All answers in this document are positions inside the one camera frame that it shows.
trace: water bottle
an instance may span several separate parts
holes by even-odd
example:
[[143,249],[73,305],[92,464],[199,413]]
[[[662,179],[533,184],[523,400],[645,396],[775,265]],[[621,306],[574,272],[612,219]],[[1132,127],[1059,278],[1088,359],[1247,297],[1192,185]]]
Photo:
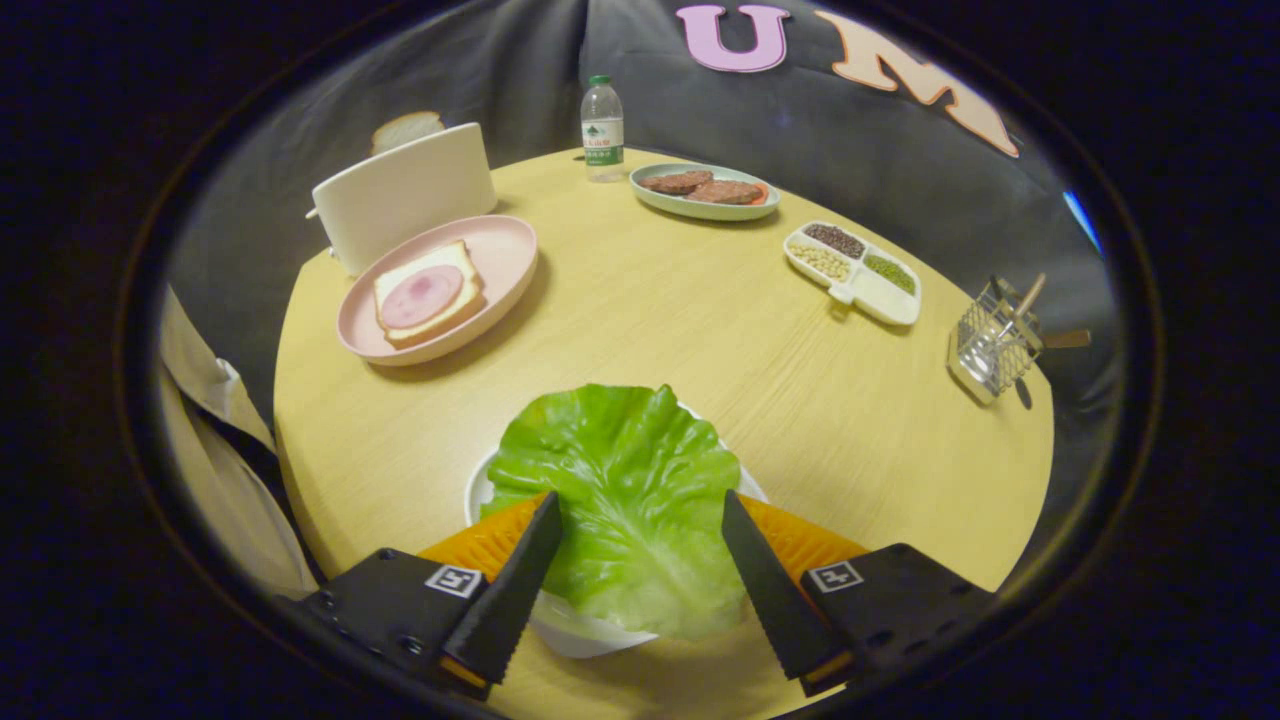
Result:
[[591,76],[591,88],[582,97],[582,151],[586,179],[614,182],[622,173],[622,100],[609,85],[609,76]]

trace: burger patty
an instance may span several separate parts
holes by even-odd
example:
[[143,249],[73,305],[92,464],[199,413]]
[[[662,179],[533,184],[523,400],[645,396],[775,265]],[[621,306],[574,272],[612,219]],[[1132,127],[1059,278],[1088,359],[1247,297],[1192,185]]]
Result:
[[737,181],[710,181],[698,186],[698,190],[686,195],[687,200],[701,202],[719,202],[722,205],[745,205],[764,191],[749,182]]
[[662,192],[664,195],[689,195],[695,187],[708,182],[709,179],[712,179],[712,173],[709,170],[689,170],[687,173],[680,173],[676,176],[644,178],[640,181],[640,187],[654,192]]

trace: pink plate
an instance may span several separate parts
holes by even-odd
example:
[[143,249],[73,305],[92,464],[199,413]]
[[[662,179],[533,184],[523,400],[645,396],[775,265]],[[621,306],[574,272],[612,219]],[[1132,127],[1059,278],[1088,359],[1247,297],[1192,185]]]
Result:
[[[383,337],[374,310],[374,278],[462,238],[484,281],[485,306],[467,322],[421,345],[396,350]],[[338,340],[375,365],[412,365],[453,352],[492,328],[511,310],[534,278],[538,233],[508,215],[465,218],[430,229],[383,255],[351,286],[338,309]]]

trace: lettuce leaf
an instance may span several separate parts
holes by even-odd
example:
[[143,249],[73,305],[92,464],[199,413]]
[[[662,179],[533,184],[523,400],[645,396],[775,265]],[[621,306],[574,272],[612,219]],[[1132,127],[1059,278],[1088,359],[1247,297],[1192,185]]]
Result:
[[631,632],[698,639],[741,620],[745,589],[721,537],[737,457],[667,386],[544,395],[507,427],[488,516],[556,489],[564,537],[543,589]]

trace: table top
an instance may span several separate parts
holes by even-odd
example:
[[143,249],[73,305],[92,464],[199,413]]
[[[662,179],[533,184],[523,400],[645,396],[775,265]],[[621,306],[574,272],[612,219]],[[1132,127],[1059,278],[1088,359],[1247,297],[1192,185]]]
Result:
[[[872,550],[908,542],[996,589],[1048,484],[1053,410],[1039,369],[1024,378],[1030,409],[1012,392],[979,406],[946,369],[947,333],[970,297],[890,238],[786,192],[760,220],[671,215],[626,181],[588,182],[580,155],[493,172],[494,213],[535,228],[539,265],[515,309],[451,355],[366,364],[335,331],[353,279],[326,252],[302,266],[280,334],[275,432],[324,570],[461,530],[467,478],[539,395],[667,383],[773,505]],[[626,160],[627,170],[678,161],[630,149]],[[840,306],[792,269],[782,240],[809,220],[863,233],[909,264],[923,288],[915,325]],[[765,717],[806,702],[749,610],[717,638],[586,661],[526,629],[489,700],[547,719]]]

